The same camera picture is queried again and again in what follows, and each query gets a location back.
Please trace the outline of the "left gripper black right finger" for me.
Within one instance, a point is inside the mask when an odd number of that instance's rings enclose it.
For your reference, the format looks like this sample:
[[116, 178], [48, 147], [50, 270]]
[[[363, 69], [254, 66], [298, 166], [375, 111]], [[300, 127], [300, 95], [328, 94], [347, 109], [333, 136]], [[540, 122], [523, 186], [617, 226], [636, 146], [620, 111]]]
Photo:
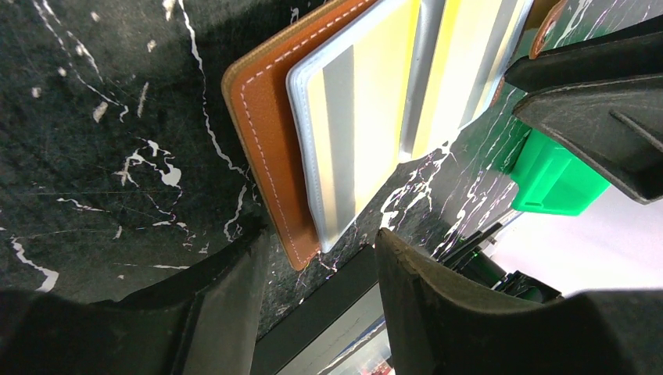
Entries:
[[662, 293], [586, 291], [539, 304], [477, 284], [392, 231], [375, 238], [398, 374], [659, 374]]

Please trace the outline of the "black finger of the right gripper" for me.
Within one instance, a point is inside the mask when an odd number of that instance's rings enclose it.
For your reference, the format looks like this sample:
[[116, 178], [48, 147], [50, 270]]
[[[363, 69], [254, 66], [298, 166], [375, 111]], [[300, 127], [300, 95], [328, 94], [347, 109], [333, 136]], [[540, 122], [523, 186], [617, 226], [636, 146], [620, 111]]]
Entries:
[[642, 205], [662, 198], [662, 77], [570, 84], [527, 94], [514, 115]]
[[662, 73], [662, 17], [571, 45], [523, 57], [504, 74], [526, 92], [568, 84]]

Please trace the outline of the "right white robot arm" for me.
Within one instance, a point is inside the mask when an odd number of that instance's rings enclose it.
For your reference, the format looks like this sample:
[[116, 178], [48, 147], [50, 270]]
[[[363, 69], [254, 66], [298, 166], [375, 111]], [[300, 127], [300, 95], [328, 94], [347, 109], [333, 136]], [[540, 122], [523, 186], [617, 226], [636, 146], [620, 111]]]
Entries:
[[542, 51], [541, 26], [505, 81], [524, 134], [505, 170], [511, 209], [440, 262], [534, 302], [662, 286], [662, 18]]

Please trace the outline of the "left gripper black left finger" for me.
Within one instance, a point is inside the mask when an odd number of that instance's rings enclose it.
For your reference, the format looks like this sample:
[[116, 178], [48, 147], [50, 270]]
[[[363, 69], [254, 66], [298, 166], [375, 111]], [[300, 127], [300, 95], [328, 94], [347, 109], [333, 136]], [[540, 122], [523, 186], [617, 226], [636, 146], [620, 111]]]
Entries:
[[247, 374], [270, 236], [255, 230], [126, 298], [1, 293], [4, 374]]

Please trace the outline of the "gold credit card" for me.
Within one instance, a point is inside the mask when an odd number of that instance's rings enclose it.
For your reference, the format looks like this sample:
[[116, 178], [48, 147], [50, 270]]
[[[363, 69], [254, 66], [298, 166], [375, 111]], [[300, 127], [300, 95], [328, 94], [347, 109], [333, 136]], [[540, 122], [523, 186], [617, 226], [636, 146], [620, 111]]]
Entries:
[[416, 1], [378, 1], [288, 72], [323, 252], [332, 250], [399, 162], [418, 12]]

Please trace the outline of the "brown leather card holder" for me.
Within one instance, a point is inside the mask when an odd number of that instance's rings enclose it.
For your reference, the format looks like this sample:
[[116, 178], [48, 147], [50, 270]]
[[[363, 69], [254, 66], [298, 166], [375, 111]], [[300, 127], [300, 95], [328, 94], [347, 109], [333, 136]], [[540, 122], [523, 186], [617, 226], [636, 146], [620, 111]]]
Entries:
[[[304, 269], [314, 256], [323, 252], [307, 199], [286, 77], [325, 38], [376, 2], [326, 3], [235, 62], [222, 80], [222, 92], [238, 137], [295, 270]], [[536, 30], [538, 36], [542, 25], [551, 26], [557, 21], [564, 2], [530, 2], [532, 8], [522, 32]]]

